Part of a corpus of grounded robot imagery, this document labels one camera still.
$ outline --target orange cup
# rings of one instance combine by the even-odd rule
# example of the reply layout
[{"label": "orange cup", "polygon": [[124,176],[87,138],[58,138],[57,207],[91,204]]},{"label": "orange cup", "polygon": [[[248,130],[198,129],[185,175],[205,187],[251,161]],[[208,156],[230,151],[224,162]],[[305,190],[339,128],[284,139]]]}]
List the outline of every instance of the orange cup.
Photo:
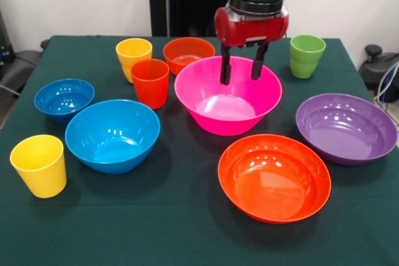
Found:
[{"label": "orange cup", "polygon": [[180,37],[171,40],[163,48],[163,55],[170,72],[177,75],[188,64],[204,57],[214,56],[215,49],[211,43],[198,37]]},{"label": "orange cup", "polygon": [[137,62],[130,71],[138,101],[152,109],[162,107],[168,97],[169,66],[159,59]]}]

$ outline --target cup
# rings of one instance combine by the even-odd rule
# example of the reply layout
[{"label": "cup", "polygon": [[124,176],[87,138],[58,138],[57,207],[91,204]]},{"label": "cup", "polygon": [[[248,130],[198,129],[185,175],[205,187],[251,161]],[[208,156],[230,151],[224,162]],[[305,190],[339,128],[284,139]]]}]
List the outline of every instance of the cup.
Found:
[{"label": "cup", "polygon": [[316,70],[325,50],[320,37],[301,34],[291,39],[291,73],[298,78],[309,78]]},{"label": "cup", "polygon": [[177,75],[188,64],[205,57],[214,56],[211,43],[198,37],[180,37],[171,40],[163,48],[163,55],[170,67],[170,72]]},{"label": "cup", "polygon": [[152,44],[145,39],[127,39],[118,43],[116,51],[123,74],[127,81],[133,83],[130,70],[135,63],[152,57]]},{"label": "cup", "polygon": [[18,143],[10,162],[31,193],[43,199],[56,196],[67,184],[64,145],[52,135],[35,135]]},{"label": "cup", "polygon": [[162,107],[168,96],[169,66],[159,59],[137,62],[131,69],[139,102],[152,109]]}]

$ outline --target purple bowl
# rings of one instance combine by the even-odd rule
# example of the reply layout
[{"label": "purple bowl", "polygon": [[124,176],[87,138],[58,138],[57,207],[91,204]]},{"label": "purple bowl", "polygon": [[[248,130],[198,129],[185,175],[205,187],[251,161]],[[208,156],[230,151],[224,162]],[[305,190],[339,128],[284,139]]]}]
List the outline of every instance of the purple bowl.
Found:
[{"label": "purple bowl", "polygon": [[351,95],[325,93],[297,110],[298,129],[323,158],[343,165],[385,156],[397,145],[390,117],[373,103]]}]

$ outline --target yellow cup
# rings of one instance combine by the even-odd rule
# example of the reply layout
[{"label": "yellow cup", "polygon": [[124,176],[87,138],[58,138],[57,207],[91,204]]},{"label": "yellow cup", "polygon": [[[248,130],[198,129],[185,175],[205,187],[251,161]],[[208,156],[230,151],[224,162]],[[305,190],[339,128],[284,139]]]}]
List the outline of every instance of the yellow cup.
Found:
[{"label": "yellow cup", "polygon": [[127,39],[118,43],[116,51],[127,81],[133,83],[130,70],[135,63],[152,57],[152,44],[145,39]]},{"label": "yellow cup", "polygon": [[37,197],[56,196],[67,184],[64,145],[52,135],[35,135],[12,149],[10,162],[31,193]]}]

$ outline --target small blue bowl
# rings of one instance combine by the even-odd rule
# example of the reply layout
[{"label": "small blue bowl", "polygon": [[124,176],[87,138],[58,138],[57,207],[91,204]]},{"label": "small blue bowl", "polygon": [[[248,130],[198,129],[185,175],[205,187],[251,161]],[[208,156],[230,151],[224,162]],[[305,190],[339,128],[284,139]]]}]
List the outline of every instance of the small blue bowl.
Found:
[{"label": "small blue bowl", "polygon": [[98,102],[79,112],[65,131],[68,149],[87,166],[123,174],[150,154],[160,120],[148,106],[130,100]]},{"label": "small blue bowl", "polygon": [[81,79],[62,79],[42,87],[35,96],[36,108],[52,120],[66,124],[92,103],[94,88]]}]

